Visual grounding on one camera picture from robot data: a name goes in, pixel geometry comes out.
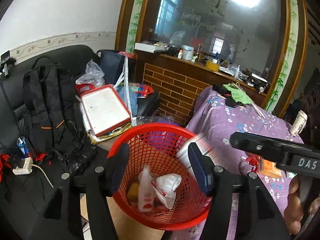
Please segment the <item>right hand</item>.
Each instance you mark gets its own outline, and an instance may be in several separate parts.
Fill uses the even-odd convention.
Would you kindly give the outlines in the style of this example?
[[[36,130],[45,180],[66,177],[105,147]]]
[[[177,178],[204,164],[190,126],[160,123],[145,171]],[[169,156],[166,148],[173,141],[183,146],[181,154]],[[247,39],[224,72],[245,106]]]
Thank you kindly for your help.
[[[287,197],[287,207],[284,211],[285,224],[289,230],[289,234],[296,235],[301,229],[301,221],[303,219],[304,210],[299,198],[298,189],[302,183],[301,179],[295,176],[289,186],[289,194]],[[319,197],[314,199],[310,204],[308,212],[310,214],[316,213],[319,209]],[[319,239],[319,224],[316,226],[317,232],[314,232],[313,236],[308,239]]]

